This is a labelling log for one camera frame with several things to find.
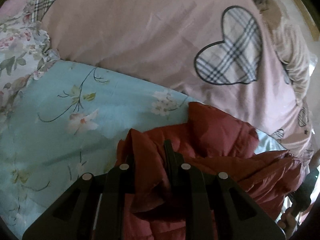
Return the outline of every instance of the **floral pillow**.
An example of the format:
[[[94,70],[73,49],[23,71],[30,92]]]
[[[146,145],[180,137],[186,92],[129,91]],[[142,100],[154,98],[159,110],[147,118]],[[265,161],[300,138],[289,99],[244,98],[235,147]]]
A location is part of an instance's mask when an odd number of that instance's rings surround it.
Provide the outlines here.
[[[40,22],[31,22],[33,5],[29,0],[22,12],[0,22],[0,133],[22,89],[60,59],[57,50],[49,49],[50,38],[39,29]]]

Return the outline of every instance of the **floral bed sheet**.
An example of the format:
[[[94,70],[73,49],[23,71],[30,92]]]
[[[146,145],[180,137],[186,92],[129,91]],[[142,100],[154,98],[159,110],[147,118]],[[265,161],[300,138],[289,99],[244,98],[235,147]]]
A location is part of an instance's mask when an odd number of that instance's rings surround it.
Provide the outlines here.
[[[0,215],[19,238],[79,176],[108,172],[130,128],[187,121],[182,93],[84,64],[58,61],[21,92],[0,135]],[[256,153],[283,149],[257,131]]]

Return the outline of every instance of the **metal rivet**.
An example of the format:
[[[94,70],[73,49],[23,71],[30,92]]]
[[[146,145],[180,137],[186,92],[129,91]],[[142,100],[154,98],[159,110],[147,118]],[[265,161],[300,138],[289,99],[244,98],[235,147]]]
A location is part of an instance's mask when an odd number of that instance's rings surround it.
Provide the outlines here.
[[[82,175],[83,180],[90,180],[92,178],[92,174],[90,173],[85,173]]]
[[[227,179],[228,178],[228,174],[225,172],[219,172],[218,176],[220,179]]]
[[[125,171],[125,170],[129,169],[129,165],[126,164],[126,163],[124,163],[124,164],[121,164],[121,165],[119,166],[119,168],[120,168],[121,170]]]
[[[191,165],[188,163],[183,163],[181,164],[181,168],[183,168],[184,170],[190,170],[191,169]]]

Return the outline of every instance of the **hand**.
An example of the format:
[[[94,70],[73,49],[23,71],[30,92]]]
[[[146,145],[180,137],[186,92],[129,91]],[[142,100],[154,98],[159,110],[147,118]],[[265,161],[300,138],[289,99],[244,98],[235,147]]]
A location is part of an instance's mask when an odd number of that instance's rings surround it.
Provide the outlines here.
[[[285,231],[285,236],[289,239],[297,230],[298,222],[291,215],[292,208],[287,208],[285,213],[282,214],[281,219],[278,221],[278,226]]]

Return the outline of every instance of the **quilted red fabric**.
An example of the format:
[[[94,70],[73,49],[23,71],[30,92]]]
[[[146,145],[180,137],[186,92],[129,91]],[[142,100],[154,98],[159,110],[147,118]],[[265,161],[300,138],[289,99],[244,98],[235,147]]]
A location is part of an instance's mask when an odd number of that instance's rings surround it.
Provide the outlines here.
[[[300,159],[288,151],[255,155],[259,140],[254,127],[217,108],[191,102],[187,123],[144,133],[131,129],[118,144],[116,165],[124,163],[129,154],[134,154],[136,165],[136,193],[125,197],[126,240],[185,239],[184,198],[170,192],[165,139],[170,139],[173,150],[201,171],[228,173],[274,220],[285,195],[303,182]]]

